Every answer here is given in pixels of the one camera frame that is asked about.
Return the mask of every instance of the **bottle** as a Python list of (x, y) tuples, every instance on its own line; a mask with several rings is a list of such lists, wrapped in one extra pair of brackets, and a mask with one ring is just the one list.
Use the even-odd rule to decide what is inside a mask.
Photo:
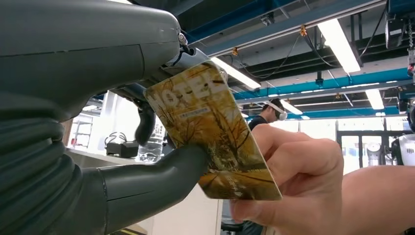
[(138, 158), (140, 161), (151, 164), (159, 161), (164, 156), (162, 150), (165, 133), (166, 129), (160, 119), (156, 117), (156, 123), (150, 139), (145, 146), (140, 145), (138, 148)]

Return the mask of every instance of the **human hand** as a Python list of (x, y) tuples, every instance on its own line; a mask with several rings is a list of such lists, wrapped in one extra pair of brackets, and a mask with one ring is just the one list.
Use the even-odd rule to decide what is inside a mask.
[(339, 145), (267, 124), (258, 125), (252, 134), (283, 199), (233, 201), (233, 218), (274, 227), (283, 235), (337, 234), (343, 178)]

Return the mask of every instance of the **ceiling pipe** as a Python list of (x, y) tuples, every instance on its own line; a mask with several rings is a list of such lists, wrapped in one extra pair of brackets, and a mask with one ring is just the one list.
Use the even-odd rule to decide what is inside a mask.
[(209, 57), (217, 57), (232, 52), (235, 47), (241, 50), (292, 33), (298, 33), (303, 24), (311, 28), (319, 23), (357, 14), (385, 3), (386, 0), (337, 0), (331, 5), (313, 9), (298, 17), (291, 17), (285, 20), (284, 23), (276, 23), (224, 43), (208, 47), (203, 52)]

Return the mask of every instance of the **vr headset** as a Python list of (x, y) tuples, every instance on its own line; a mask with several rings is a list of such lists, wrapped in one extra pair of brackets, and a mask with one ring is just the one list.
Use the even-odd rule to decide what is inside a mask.
[(274, 110), (275, 110), (275, 115), (278, 117), (278, 120), (280, 121), (284, 121), (287, 119), (288, 114), (286, 111), (282, 110), (281, 108), (279, 108), (278, 106), (274, 105), (273, 103), (271, 103), (270, 101), (267, 102), (267, 104), (269, 106), (271, 106)]

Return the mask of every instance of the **white wall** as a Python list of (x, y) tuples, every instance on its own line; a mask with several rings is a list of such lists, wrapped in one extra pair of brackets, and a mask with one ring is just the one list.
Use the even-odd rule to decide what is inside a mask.
[(149, 235), (218, 235), (222, 200), (209, 199), (199, 185), (181, 203), (154, 216)]

